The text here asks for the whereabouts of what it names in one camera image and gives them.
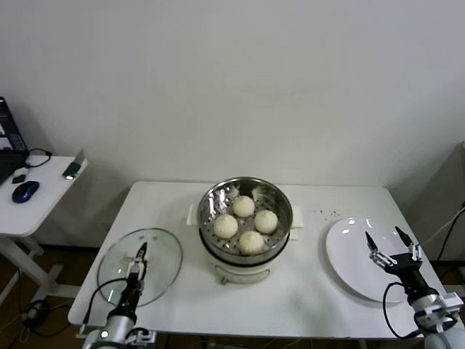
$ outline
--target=blue mouse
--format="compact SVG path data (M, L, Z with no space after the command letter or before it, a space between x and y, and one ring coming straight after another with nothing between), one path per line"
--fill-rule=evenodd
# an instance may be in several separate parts
M31 196L39 188L39 182L35 180L30 180L29 182L20 184L16 187L15 191L12 194L12 200L17 204L22 204L31 198Z

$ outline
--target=black cable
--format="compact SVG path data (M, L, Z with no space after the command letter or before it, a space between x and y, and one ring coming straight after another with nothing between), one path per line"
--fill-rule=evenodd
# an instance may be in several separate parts
M37 164L37 165L31 165L31 164L29 164L28 162L26 162L26 163L25 163L25 168L26 168L26 169L30 169L30 168L34 168L34 167L40 167L40 166L46 164L47 162L50 161L50 159L52 158L52 155L53 155L51 151L46 151L46 150L44 150L44 149L42 149L42 148L33 148L33 149L30 149L30 150L29 150L29 153L32 153L33 151L42 151L42 152L44 152L45 155L48 156L49 158L48 158L47 160L41 162L40 164Z
M457 319L454 318L453 316L446 315L445 317L446 317L446 318L449 318L450 320L452 320L452 324L448 324L448 328L445 329L445 328L444 328L444 323L442 323L442 329L443 329L444 331L446 331L446 330L448 330L449 328L455 326L455 325L457 324L457 322L458 322ZM417 319L417 314L415 314L415 315L413 316L413 320L415 321L415 324L417 325L417 327L418 327L421 331L426 332L426 333L431 333L431 334L437 333L437 330L436 330L436 329L431 330L431 329L427 329L426 327L423 327L423 326L419 323L419 321L418 321L418 319Z
M20 314L23 313L23 307L21 306L21 270L17 268L17 307Z
M18 274L18 310L20 311L20 314L23 313L28 313L30 310L35 310L37 312L37 316L34 319L31 318L25 318L24 320L21 320L24 326L26 326L32 333L39 337L45 337L45 338L50 338L54 337L62 332L64 332L71 324L67 324L65 327L61 328L60 330L53 332L53 333L40 333L36 330L36 326L40 325L43 323L46 319L47 316L52 312L55 311L56 309L61 309L61 308L70 308L70 305L59 305L56 308L51 309L50 306L48 305L47 302L44 300L37 300L35 302L32 302L25 310L23 310L23 307L21 305L21 288L22 288L22 278L21 278L21 270L18 268L17 269L17 274Z
M90 297L90 302L89 302L89 307L87 308L87 312L86 312L86 315L84 316L84 320L82 321L82 324L85 325L89 322L89 317L90 317L90 312L92 310L92 303L94 302L94 298L95 298L95 295L97 294L97 292L104 286L107 286L108 284L112 284L113 282L117 282L117 281L126 281L127 278L114 278L113 280L109 280L107 282L104 282L103 284L101 284L100 286L98 286L94 293L92 294L92 297Z
M20 335L21 335L21 333L19 333L19 334L13 339L13 341L11 342L11 344L8 345L8 349L12 349L12 348L15 346L17 340L20 339Z
M128 339L134 332L137 331L142 331L145 335L148 334L148 329L145 329L144 327L134 327L131 331L127 333L126 339Z
M436 261L438 262L441 257L442 257L442 253L444 252L444 249L445 249L445 245L447 244L448 240L449 240L449 237L450 237L450 234L452 233L452 230L453 230L453 227L456 225L457 223L457 220L459 219L459 217L462 215L462 213L464 213L465 210L463 210L462 212L460 212L459 214L457 214L457 217L453 220L452 222L452 225L450 226L449 228L449 231L448 231L448 234L445 236L445 240L444 242L442 243L442 247L441 247L441 252L439 252L439 256L437 257Z
M389 322L389 319L387 318L387 311L386 311L386 298L387 298L387 292L389 291L389 289L395 285L399 285L399 286L403 286L400 282L392 282L391 284L387 285L386 287L386 291L384 291L384 295L383 295L383 313L384 313L384 320L386 320L386 324L387 326L389 327L389 329L391 330L391 332L393 333L394 336L396 336L396 338L399 338L400 340L406 340L406 339L409 339L409 338L414 338L416 336L418 336L421 332L419 330L416 330L416 331L413 331L409 334L407 334L406 336L400 336L397 334L397 332L392 328L391 326L391 323Z
M35 335L39 336L39 337L43 337L43 338L50 338L50 337L54 337L54 336L57 336L59 335L60 333L64 332L69 326L71 326L71 324L67 324L65 327L63 327L62 329L59 329L58 331L56 332L52 332L52 333L40 333L40 332L37 332L34 328L32 327L28 327L30 329L30 331L32 333L34 333Z

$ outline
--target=mouse cable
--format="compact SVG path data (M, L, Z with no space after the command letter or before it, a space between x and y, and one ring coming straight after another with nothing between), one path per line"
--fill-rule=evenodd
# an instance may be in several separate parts
M32 165L32 164L29 164L28 162L25 163L25 168L26 169L30 169L30 168L34 168L34 167L40 167L44 164L46 164L47 162L50 161L50 159L52 158L52 152L51 151L46 151L42 148L33 148L33 149L30 149L29 150L29 153L32 153L33 151L41 151L43 153L45 153L46 156L48 156L49 158L47 160L45 160L44 162L40 163L40 164L37 164L37 165Z

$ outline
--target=cable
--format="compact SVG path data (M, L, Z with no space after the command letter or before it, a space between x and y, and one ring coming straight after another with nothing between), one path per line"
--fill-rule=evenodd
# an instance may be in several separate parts
M287 346L283 347L283 349L289 348L292 345L296 344L297 342L300 342L301 340L302 340L302 338L299 338L298 340L294 340L292 343L287 344Z
M437 234L439 234L442 229L444 229L445 227L447 227L448 225L450 225L456 218L457 216L461 215L462 212L465 211L465 207L463 207L461 210L459 210L455 216L452 217L452 219L450 221L448 221L447 223L445 223L441 228L439 228L438 230L436 230L436 233L434 233L433 235L431 235L431 237L426 240L426 242L424 243L424 245L426 246L433 238L435 238L437 236Z
M423 332L426 332L426 333L437 333L436 331L431 331L429 329L427 329L426 327L423 327L420 323L419 323L419 320L417 319L417 315L413 315L413 320L415 321L415 325Z
M45 302L44 300L36 300L36 301L32 302L25 310L23 310L23 307L21 305L22 277L21 277L21 270L19 268L17 269L17 273L18 273L18 304L17 304L17 306L18 306L18 310L20 312L19 316L21 316L23 313L27 314L31 310L36 311L36 315L34 316L34 318L28 318L26 316L25 319L21 320L21 322L24 325L24 328L21 331L20 336L18 336L21 343L24 343L24 342L26 342L28 340L29 334L31 332L34 333L35 335L39 336L39 337L50 338L50 337L54 337L54 336L64 332L69 326L71 326L71 324L68 323L68 324L66 324L66 326L64 326L63 328L61 328L58 331L53 332L53 333L41 333L41 332L37 331L36 327L39 326L40 324L42 324L43 322L45 322L48 315L52 311L55 311L55 310L61 309L61 308L70 308L70 305L67 305L66 303L70 302L71 300L67 300L66 302L63 302L63 303L61 303L61 304L59 304L59 305L57 305L57 306L55 306L53 308L51 308L48 305L48 303ZM28 331L27 332L28 334L27 334L26 338L24 338L23 333L26 330Z
M459 217L461 216L461 214L464 213L464 212L465 212L465 207L464 207L463 209L461 209L461 210L455 215L455 217L453 218L452 225L451 225L450 228L449 228L448 234L445 236L444 242L442 243L441 252L439 252L439 256L437 257L437 260L436 260L436 261L439 261L439 260L441 259L442 253L444 252L445 245L447 244L447 242L448 242L448 240L449 240L449 237L450 237L450 234L452 233L453 227L456 225L457 220L459 219Z
M399 286L404 286L402 285L400 282L392 282L391 284L387 285L386 287L386 290L384 291L384 294L383 294L383 314L384 314L384 320L386 320L386 324L387 326L389 327L389 329L391 330L392 334L394 336L396 336L396 338L400 339L400 340L406 340L406 339L409 339L409 338L414 338L416 336L418 336L421 332L419 330L416 330L416 331L413 331L409 334L407 334L406 336L400 336L397 334L397 332L392 328L391 326L391 323L389 322L389 319L387 318L387 311L386 311L386 298L387 298L387 292L389 291L389 289L395 285L399 285Z
M89 302L89 307L87 308L87 312L86 312L86 315L84 316L84 320L82 321L82 324L85 325L89 322L89 317L90 317L90 312L92 310L92 303L94 302L94 298L95 298L95 295L97 294L97 292L103 288L104 286L107 286L109 284L112 284L113 282L117 282L117 281L127 281L127 278L114 278L113 280L109 280L107 282L104 282L103 284L101 284L100 286L98 286L94 293L92 293L92 297L90 297L90 302Z
M136 331L142 331L144 334L148 334L148 329L145 329L144 327L134 327L133 329L131 329L131 331L127 333L126 339L128 339L132 335L132 333Z
M28 327L24 326L23 329L21 330L20 333L20 343L24 344L28 341L29 336L31 335L31 331Z
M0 333L3 332L4 329L6 329L9 325L13 324L16 320L18 320L18 318L21 317L21 314L18 314L16 315L14 318L12 318L8 324L6 325L3 325L2 327L0 327Z
M30 331L32 333L34 333L36 336L39 336L39 337L43 337L43 338L50 338L50 337L54 337L54 336L57 336L59 335L60 333L64 332L69 326L71 326L70 323L68 323L65 327L59 329L58 331L56 332L52 332L52 333L40 333L40 332L37 332L35 329L29 327Z
M23 307L21 306L21 270L19 268L17 268L17 307L21 315Z
M53 155L51 151L46 151L46 150L44 150L44 149L42 149L42 148L33 148L33 149L30 149L30 150L29 150L29 153L32 153L33 151L41 151L41 152L45 153L45 155L48 156L49 158L48 158L47 160L41 162L40 164L37 164L37 165L31 165L31 164L29 164L28 162L26 162L26 163L25 163L25 168L26 168L26 169L30 169L30 168L34 168L34 167L40 167L40 166L46 164L47 162L50 161L50 159L52 158L52 155Z
M11 344L8 346L8 349L12 349L12 348L15 346L17 340L20 339L20 335L21 335L21 333L19 333L19 334L13 339L13 341L11 342Z

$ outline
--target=steamed bun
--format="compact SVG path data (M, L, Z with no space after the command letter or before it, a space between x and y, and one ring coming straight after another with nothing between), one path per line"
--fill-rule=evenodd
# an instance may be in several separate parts
M232 204L232 210L242 218L252 216L255 210L254 200L248 196L239 196Z
M278 226L278 216L267 209L260 211L255 217L255 228L263 234L271 234Z
M230 214L221 214L213 224L213 231L219 238L230 238L238 231L238 221Z
M264 240L256 231L246 231L239 239L239 249L244 254L257 254L263 250Z

